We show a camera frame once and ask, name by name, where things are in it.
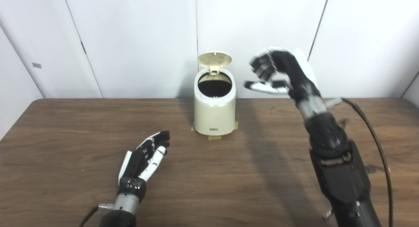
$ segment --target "robotic hand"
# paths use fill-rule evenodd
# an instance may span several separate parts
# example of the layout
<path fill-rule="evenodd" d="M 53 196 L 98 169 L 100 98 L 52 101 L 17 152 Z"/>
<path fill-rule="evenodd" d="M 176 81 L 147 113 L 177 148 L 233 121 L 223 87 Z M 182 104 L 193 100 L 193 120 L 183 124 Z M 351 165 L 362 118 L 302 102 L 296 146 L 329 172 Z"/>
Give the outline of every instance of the robotic hand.
<path fill-rule="evenodd" d="M 371 184 L 358 148 L 327 110 L 328 105 L 323 103 L 313 71 L 302 52 L 292 54 L 284 49 L 269 49 L 254 57 L 250 65 L 263 80 L 262 83 L 245 82 L 250 90 L 271 93 L 275 89 L 275 81 L 271 80 L 275 74 L 289 77 L 289 83 L 282 82 L 280 87 L 295 100 L 310 135 L 311 161 L 320 188 L 332 206 L 326 218 L 334 213 L 339 227 L 381 227 L 371 203 Z"/>
<path fill-rule="evenodd" d="M 127 152 L 119 172 L 119 189 L 115 204 L 98 206 L 111 210 L 102 217 L 99 227 L 136 226 L 135 213 L 147 191 L 145 184 L 167 154 L 169 139 L 168 131 L 158 132 L 145 139 L 135 151 Z"/>

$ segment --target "black cable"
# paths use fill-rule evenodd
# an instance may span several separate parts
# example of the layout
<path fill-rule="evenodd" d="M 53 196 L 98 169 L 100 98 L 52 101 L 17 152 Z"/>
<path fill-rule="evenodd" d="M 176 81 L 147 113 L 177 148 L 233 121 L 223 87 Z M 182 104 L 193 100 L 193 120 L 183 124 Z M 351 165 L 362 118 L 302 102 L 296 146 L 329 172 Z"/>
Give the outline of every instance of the black cable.
<path fill-rule="evenodd" d="M 84 224 L 92 217 L 92 215 L 97 212 L 99 209 L 99 206 L 93 207 L 92 210 L 89 212 L 89 214 L 86 215 L 86 217 L 83 219 L 79 227 L 83 227 Z"/>
<path fill-rule="evenodd" d="M 358 115 L 362 118 L 362 120 L 364 120 L 365 124 L 367 124 L 367 127 L 368 129 L 370 129 L 371 135 L 373 136 L 374 141 L 378 147 L 378 151 L 380 152 L 381 161 L 383 162 L 384 172 L 386 174 L 387 190 L 389 193 L 389 227 L 392 227 L 393 226 L 392 180 L 390 179 L 389 165 L 387 164 L 386 155 L 384 154 L 380 141 L 378 140 L 378 137 L 374 132 L 373 126 L 370 124 L 370 122 L 367 119 L 367 116 L 365 116 L 361 108 L 356 103 L 353 103 L 348 99 L 345 99 L 345 98 L 341 98 L 341 99 L 343 102 L 349 104 L 358 113 Z"/>

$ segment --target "cream trash can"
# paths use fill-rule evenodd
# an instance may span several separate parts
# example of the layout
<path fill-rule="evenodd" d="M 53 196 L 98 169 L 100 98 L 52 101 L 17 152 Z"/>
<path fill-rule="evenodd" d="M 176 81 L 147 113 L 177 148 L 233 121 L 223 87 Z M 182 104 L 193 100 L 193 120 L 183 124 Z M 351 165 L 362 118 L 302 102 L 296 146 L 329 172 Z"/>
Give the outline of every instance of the cream trash can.
<path fill-rule="evenodd" d="M 235 127 L 236 86 L 232 74 L 221 67 L 231 63 L 228 54 L 211 52 L 198 57 L 204 67 L 195 77 L 195 130 L 203 135 L 229 134 Z"/>

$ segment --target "white wall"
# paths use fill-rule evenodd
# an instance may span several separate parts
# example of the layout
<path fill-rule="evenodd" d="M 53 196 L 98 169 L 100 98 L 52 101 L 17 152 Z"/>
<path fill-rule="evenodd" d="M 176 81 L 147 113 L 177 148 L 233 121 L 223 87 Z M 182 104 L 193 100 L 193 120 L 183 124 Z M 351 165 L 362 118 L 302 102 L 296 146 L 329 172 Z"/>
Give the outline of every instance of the white wall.
<path fill-rule="evenodd" d="M 0 27 L 0 140 L 41 93 Z"/>
<path fill-rule="evenodd" d="M 232 56 L 225 68 L 235 77 L 238 97 L 274 97 L 243 87 L 246 80 L 259 80 L 250 59 L 270 46 L 300 48 L 308 56 L 325 1 L 196 0 L 198 53 Z"/>
<path fill-rule="evenodd" d="M 105 98 L 191 97 L 195 0 L 67 0 Z"/>
<path fill-rule="evenodd" d="M 401 97 L 419 69 L 419 0 L 329 0 L 310 57 L 326 97 Z"/>
<path fill-rule="evenodd" d="M 242 87 L 248 61 L 269 46 L 308 56 L 326 0 L 67 1 L 0 0 L 46 97 L 191 97 L 210 51 L 232 56 L 238 97 L 272 97 Z M 329 0 L 310 56 L 323 96 L 401 96 L 419 69 L 417 1 Z"/>
<path fill-rule="evenodd" d="M 403 98 L 409 100 L 419 108 L 419 78 L 415 79 Z"/>
<path fill-rule="evenodd" d="M 46 97 L 101 97 L 65 0 L 0 0 L 0 19 Z"/>

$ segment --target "black and white robotic hand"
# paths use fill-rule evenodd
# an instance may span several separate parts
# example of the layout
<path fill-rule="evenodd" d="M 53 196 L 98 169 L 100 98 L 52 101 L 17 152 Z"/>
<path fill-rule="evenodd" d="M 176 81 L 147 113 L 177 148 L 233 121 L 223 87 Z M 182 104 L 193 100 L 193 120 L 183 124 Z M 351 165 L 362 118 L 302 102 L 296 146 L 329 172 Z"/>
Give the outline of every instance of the black and white robotic hand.
<path fill-rule="evenodd" d="M 371 203 L 371 183 L 355 142 L 327 110 L 339 102 L 323 103 L 310 65 L 300 50 L 268 49 L 250 61 L 262 82 L 245 82 L 245 87 L 265 93 L 286 88 L 304 119 L 310 136 L 310 157 L 320 189 L 329 199 L 339 227 L 381 227 Z M 272 81 L 286 74 L 288 81 Z"/>
<path fill-rule="evenodd" d="M 118 176 L 119 189 L 115 204 L 100 204 L 109 209 L 100 227 L 135 227 L 135 213 L 147 191 L 146 182 L 167 154 L 168 131 L 155 133 L 145 139 L 135 151 L 128 151 Z"/>
<path fill-rule="evenodd" d="M 293 57 L 293 61 L 283 61 L 284 59 L 290 59 L 290 56 Z M 292 81 L 289 82 L 289 79 L 292 78 L 306 78 L 314 85 L 317 85 L 314 72 L 300 49 L 296 49 L 291 53 L 283 48 L 268 48 L 253 57 L 250 65 L 252 66 L 252 71 L 262 80 L 245 82 L 244 87 L 253 91 L 268 94 L 289 93 L 294 87 L 298 87 L 298 84 L 293 85 Z M 295 68 L 299 68 L 300 71 L 287 71 L 287 69 Z M 278 74 L 285 74 L 289 79 L 274 80 L 274 76 Z"/>

